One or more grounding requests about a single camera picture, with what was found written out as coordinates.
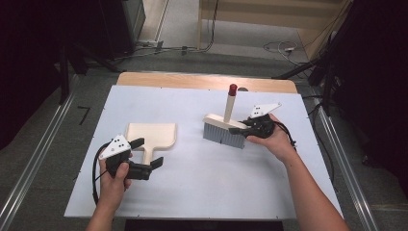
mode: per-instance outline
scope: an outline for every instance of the white board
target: white board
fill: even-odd
[[[148,181],[133,181],[117,217],[196,219],[295,218],[286,170],[260,145],[238,149],[202,139],[207,113],[223,115],[227,90],[113,86],[66,207],[66,217],[89,218],[95,208],[91,169],[98,148],[128,123],[177,123],[177,141]],[[231,118],[246,119],[256,104],[282,103],[273,113],[289,128],[297,151],[322,191],[341,212],[299,94],[239,91]],[[134,162],[142,153],[133,152]]]

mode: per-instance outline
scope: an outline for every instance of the metal rail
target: metal rail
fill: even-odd
[[[313,88],[311,88],[311,92],[312,94],[317,94]],[[319,102],[320,101],[318,99],[315,99],[315,104],[318,104]],[[355,175],[354,170],[344,152],[342,143],[340,142],[339,136],[334,128],[331,117],[327,117],[322,108],[319,109],[319,117],[333,147],[340,170],[342,171],[345,183],[350,192],[356,211],[360,216],[360,221],[362,221],[364,229],[368,231],[379,230],[374,216],[372,215],[370,205],[368,204],[363,190],[358,182],[357,176]]]
[[[15,213],[20,207],[25,195],[27,194],[31,184],[33,183],[34,178],[41,166],[42,161],[44,160],[48,148],[50,147],[52,140],[57,134],[61,123],[64,120],[64,117],[69,109],[69,106],[72,103],[72,100],[76,93],[76,87],[79,84],[78,75],[74,75],[71,80],[71,93],[65,100],[65,102],[60,105],[55,112],[53,118],[51,119],[50,124],[42,135],[41,140],[38,143],[36,150],[34,151],[30,161],[27,166],[24,168],[23,173],[18,179],[17,183],[14,185],[11,190],[6,203],[0,214],[0,230],[8,230],[12,224]]]

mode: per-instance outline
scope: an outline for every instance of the floor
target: floor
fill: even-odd
[[[144,30],[140,39],[163,40],[164,46],[195,45],[196,1],[170,0],[168,4],[165,0],[144,2],[147,17],[155,19],[146,22],[146,25],[151,25],[145,27],[145,29],[150,28],[150,32]],[[157,22],[161,18],[164,19],[162,24]],[[208,32],[211,31],[207,29],[207,25],[211,26],[211,23],[207,21],[202,23],[202,46],[205,46],[204,38],[207,38]],[[254,34],[257,35],[256,38],[248,36]],[[271,44],[268,51],[264,49],[264,45],[268,42],[285,40],[298,42],[294,29],[218,22],[215,42],[208,54],[181,56],[176,52],[167,52],[157,56],[119,60],[116,64],[130,71],[217,73],[269,78],[283,74],[294,67],[294,64],[276,52],[276,43]],[[294,62],[307,62],[301,50],[293,52],[289,58]],[[62,227],[64,230],[80,230],[85,229],[88,223],[88,220],[83,218],[64,218],[64,210],[110,86],[115,84],[118,76],[117,73],[109,72],[97,64],[89,64],[89,66],[91,69],[87,76],[75,77],[78,78],[78,84],[76,91],[73,92],[71,104],[68,105],[63,121],[58,124],[59,129],[55,132],[54,139],[44,150],[42,163],[38,171],[33,173],[35,178],[29,182],[30,189],[24,192],[24,200],[19,207],[17,206],[15,215],[11,215],[13,220],[8,223],[9,230],[61,230]],[[309,72],[292,78],[302,95],[311,94],[311,88],[305,81],[307,74]],[[59,95],[59,90],[56,90],[27,121],[14,141],[0,150],[0,175],[2,176],[0,177],[0,201],[4,201],[2,207],[10,198],[11,189],[19,180],[31,156],[38,152],[37,145],[41,142],[42,134],[46,133],[48,124],[59,110]],[[314,105],[313,100],[305,99],[308,111],[312,110]],[[84,110],[81,107],[91,109],[85,122],[79,125],[84,117]],[[353,128],[336,112],[334,110],[333,123],[344,145],[344,152],[370,205],[378,230],[407,230],[407,199],[396,178],[385,169],[366,167],[361,164],[364,154],[353,133]],[[352,230],[368,230],[364,228],[356,212],[344,176],[330,148],[330,140],[324,135],[325,130],[319,119],[317,122],[317,130],[323,143],[329,147],[328,155],[333,159],[334,187],[338,192],[344,218]],[[327,155],[322,146],[320,149],[330,171]],[[3,222],[4,217],[2,212],[0,221]],[[295,220],[285,220],[284,228],[298,230]],[[117,218],[114,221],[114,230],[124,230],[124,219]]]

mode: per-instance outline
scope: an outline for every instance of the wooden brush handle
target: wooden brush handle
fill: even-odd
[[[224,122],[229,122],[231,119],[232,109],[234,108],[235,95],[237,95],[237,85],[230,85],[228,91],[227,105],[225,106]]]

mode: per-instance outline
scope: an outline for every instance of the red cap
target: red cap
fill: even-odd
[[[232,85],[230,85],[230,90],[228,91],[228,95],[229,96],[235,96],[235,95],[237,95],[237,85],[235,85],[235,84],[232,84]]]

